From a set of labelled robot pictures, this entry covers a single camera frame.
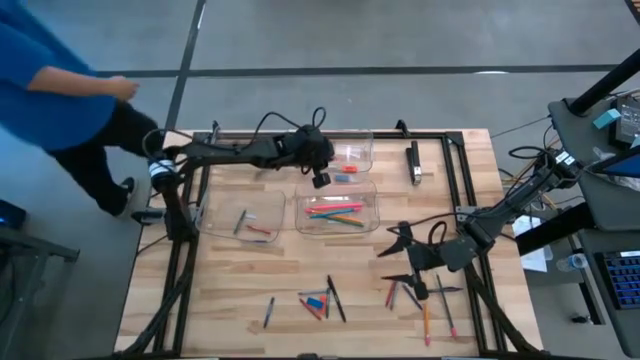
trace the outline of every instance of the white paper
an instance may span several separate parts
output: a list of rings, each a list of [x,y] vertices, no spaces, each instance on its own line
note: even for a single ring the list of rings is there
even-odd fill
[[[513,222],[513,232],[518,236],[538,225],[540,225],[540,218],[522,215]],[[522,267],[527,270],[547,272],[547,260],[545,260],[543,249],[521,256],[520,261],[522,262]]]

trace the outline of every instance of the person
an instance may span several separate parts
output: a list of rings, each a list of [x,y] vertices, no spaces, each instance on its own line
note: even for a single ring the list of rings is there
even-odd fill
[[[0,125],[53,157],[102,210],[124,214],[135,180],[113,181],[105,146],[145,156],[157,125],[128,103],[138,84],[97,77],[17,0],[0,0],[0,54]],[[162,135],[146,146],[161,149]]]

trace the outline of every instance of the keyboard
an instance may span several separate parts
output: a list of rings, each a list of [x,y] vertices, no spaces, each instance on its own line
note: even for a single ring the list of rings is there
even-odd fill
[[[640,308],[640,251],[594,254],[617,309]]]

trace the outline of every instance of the black pants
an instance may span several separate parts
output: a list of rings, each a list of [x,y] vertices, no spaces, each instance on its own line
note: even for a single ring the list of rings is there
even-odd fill
[[[127,191],[111,178],[104,147],[119,146],[145,157],[142,139],[157,128],[153,120],[129,103],[118,102],[107,125],[91,140],[72,148],[49,151],[48,154],[96,200],[102,210],[115,216],[127,206]],[[146,146],[151,153],[161,149],[162,135],[156,132],[149,136]]]

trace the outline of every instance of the blue shirt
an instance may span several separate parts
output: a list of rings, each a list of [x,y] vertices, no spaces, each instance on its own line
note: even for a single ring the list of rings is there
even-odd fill
[[[109,121],[115,98],[27,91],[46,66],[95,76],[17,0],[0,0],[0,125],[44,150],[90,140]]]

